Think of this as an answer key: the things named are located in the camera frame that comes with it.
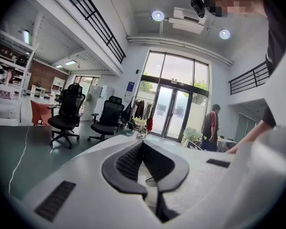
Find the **glass entrance door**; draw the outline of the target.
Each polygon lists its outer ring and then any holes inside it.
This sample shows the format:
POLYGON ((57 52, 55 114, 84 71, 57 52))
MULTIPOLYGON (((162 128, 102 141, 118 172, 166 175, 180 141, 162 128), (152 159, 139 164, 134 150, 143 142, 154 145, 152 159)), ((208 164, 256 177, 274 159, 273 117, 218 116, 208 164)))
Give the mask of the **glass entrance door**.
POLYGON ((151 134, 182 142, 185 131, 200 133, 207 112, 209 65, 166 52, 148 53, 135 97, 145 109, 141 120, 153 118, 151 134))

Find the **person's right forearm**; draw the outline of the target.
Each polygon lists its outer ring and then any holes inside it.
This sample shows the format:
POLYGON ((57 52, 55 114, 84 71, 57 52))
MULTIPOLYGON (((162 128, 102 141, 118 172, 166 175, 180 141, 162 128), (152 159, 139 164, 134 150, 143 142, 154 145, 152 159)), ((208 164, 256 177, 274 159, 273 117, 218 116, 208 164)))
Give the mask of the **person's right forearm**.
POLYGON ((261 134, 269 131, 270 129, 273 129, 275 125, 275 120, 261 120, 257 126, 255 126, 240 142, 237 143, 236 146, 226 151, 226 153, 235 154, 243 143, 255 141, 261 134))

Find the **vase of white flowers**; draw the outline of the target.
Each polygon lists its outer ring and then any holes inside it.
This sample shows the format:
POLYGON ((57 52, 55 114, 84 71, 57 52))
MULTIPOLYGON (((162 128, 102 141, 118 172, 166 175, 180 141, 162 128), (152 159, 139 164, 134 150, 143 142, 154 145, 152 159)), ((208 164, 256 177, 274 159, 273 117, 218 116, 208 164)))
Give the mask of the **vase of white flowers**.
POLYGON ((187 127, 184 130, 181 144, 183 147, 189 149, 201 150, 200 143, 202 136, 203 135, 200 132, 198 132, 195 128, 187 127))

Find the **black mesh office chair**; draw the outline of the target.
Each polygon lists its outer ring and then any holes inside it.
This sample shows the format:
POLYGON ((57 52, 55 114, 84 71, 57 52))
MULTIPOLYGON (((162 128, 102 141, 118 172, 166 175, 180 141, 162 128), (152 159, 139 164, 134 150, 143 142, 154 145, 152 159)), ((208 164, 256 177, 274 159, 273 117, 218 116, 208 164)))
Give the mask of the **black mesh office chair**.
POLYGON ((118 130, 119 118, 124 109, 122 104, 122 98, 116 96, 110 96, 108 100, 104 102, 103 112, 99 120, 96 120, 98 113, 93 113, 93 123, 91 124, 91 129, 101 136, 90 136, 88 141, 93 139, 98 139, 102 142, 106 139, 107 135, 114 135, 118 130))
POLYGON ((68 148, 71 149, 72 143, 69 137, 80 139, 80 136, 75 134, 73 130, 80 124, 82 115, 79 113, 79 110, 85 98, 86 96, 82 93, 82 87, 77 83, 73 83, 63 90, 61 105, 57 115, 54 114, 56 106, 48 107, 51 110, 48 124, 55 128, 51 130, 50 147, 53 147, 53 142, 63 137, 69 143, 68 148))

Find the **long black mezzanine railing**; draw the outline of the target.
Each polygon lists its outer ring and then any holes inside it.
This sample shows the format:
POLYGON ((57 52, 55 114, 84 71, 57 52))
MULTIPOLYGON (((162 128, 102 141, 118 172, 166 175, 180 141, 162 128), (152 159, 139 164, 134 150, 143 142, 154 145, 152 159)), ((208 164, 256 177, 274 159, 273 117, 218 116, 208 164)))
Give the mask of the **long black mezzanine railing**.
POLYGON ((69 0, 110 49, 119 63, 126 57, 112 30, 92 0, 69 0))

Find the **blue wall poster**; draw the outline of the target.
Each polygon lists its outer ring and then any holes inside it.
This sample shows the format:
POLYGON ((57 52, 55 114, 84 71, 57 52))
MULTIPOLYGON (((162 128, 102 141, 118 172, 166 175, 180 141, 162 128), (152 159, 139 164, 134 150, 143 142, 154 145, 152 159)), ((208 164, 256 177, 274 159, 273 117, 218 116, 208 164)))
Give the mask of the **blue wall poster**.
POLYGON ((131 97, 133 94, 133 89, 134 89, 135 83, 134 82, 128 82, 128 85, 126 87, 125 91, 125 97, 131 97))

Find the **pink cloth covered chair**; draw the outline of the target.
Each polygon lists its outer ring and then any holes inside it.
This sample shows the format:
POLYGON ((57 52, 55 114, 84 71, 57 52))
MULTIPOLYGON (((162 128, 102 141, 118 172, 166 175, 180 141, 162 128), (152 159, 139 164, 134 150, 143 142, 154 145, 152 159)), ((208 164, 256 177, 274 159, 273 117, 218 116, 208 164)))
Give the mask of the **pink cloth covered chair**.
POLYGON ((52 117, 52 115, 51 109, 49 109, 48 107, 54 107, 54 105, 40 104, 31 100, 33 125, 50 125, 48 123, 48 120, 52 117))

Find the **round ceiling light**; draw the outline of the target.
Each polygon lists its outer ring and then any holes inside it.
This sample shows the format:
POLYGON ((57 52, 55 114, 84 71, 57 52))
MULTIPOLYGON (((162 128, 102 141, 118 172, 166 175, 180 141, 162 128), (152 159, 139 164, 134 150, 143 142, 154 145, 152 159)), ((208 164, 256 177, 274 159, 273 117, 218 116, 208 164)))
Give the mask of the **round ceiling light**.
POLYGON ((230 31, 227 30, 227 29, 222 29, 222 30, 219 32, 219 36, 220 36, 221 39, 227 40, 227 39, 230 38, 231 33, 230 33, 230 31))
POLYGON ((165 18, 164 13, 160 10, 155 10, 152 12, 152 19, 154 21, 163 21, 165 18))

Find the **white ceiling air conditioner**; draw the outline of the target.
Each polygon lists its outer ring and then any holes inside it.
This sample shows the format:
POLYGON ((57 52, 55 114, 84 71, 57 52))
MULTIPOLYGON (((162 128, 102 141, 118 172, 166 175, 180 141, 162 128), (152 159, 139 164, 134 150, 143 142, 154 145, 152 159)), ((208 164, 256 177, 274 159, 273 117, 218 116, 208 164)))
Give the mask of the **white ceiling air conditioner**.
POLYGON ((174 29, 201 34, 206 19, 206 15, 200 18, 194 10, 174 7, 173 17, 169 18, 168 21, 174 29))

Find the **white shelf unit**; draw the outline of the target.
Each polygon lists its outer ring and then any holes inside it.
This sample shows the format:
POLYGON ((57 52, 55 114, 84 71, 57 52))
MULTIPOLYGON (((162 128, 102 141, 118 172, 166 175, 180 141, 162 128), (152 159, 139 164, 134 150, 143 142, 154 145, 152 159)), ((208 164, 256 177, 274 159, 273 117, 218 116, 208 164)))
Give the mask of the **white shelf unit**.
POLYGON ((0 30, 0 125, 21 124, 21 98, 37 48, 0 30))

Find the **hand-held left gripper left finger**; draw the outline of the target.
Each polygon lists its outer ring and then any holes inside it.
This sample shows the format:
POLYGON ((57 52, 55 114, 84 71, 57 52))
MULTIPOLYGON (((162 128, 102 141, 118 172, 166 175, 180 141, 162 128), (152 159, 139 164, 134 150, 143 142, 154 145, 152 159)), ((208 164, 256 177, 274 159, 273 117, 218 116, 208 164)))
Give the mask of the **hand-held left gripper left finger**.
POLYGON ((138 184, 141 142, 81 154, 46 177, 23 198, 42 229, 161 229, 138 184))

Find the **short black mezzanine railing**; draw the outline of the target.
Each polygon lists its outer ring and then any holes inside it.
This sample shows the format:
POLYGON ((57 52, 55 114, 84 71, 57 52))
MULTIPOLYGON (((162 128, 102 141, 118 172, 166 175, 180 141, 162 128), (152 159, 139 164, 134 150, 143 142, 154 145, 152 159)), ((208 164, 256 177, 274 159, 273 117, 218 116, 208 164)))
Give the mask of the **short black mezzanine railing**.
POLYGON ((230 94, 234 95, 264 85, 268 78, 269 72, 266 67, 266 62, 263 62, 251 70, 230 80, 228 82, 230 86, 230 94))

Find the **clothes rack with garments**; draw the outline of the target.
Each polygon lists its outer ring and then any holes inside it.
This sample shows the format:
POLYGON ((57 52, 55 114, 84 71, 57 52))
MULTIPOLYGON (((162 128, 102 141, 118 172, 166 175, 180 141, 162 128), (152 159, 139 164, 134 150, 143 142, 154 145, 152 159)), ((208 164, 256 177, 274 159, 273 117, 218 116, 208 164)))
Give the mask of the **clothes rack with garments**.
POLYGON ((146 121, 152 117, 153 104, 145 102, 145 99, 135 99, 131 105, 130 119, 127 126, 130 130, 137 130, 140 135, 142 133, 149 134, 147 131, 146 121))

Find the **white ceiling pipes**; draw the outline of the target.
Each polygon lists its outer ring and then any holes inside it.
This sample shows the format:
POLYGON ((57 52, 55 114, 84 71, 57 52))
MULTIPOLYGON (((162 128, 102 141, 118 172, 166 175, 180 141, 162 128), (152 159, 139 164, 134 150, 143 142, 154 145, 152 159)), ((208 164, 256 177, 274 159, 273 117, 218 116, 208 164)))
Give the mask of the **white ceiling pipes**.
POLYGON ((216 59, 222 63, 224 63, 227 66, 232 66, 233 62, 226 57, 215 53, 214 51, 202 48, 200 46, 197 46, 195 44, 176 40, 176 39, 170 39, 170 38, 163 38, 163 37, 153 37, 153 36, 128 36, 127 41, 129 43, 145 43, 145 44, 159 44, 159 45, 167 45, 167 46, 174 46, 178 48, 187 49, 196 53, 203 54, 205 56, 209 56, 213 59, 216 59))

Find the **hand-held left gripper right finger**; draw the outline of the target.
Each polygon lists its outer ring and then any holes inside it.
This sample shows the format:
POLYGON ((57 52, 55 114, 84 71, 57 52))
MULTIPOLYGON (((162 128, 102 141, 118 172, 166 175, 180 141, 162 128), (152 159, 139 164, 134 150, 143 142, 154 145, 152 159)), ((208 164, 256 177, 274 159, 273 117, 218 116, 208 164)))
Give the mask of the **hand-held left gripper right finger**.
POLYGON ((158 186, 156 215, 167 229, 253 229, 286 188, 286 126, 230 157, 195 150, 181 157, 144 145, 158 186))

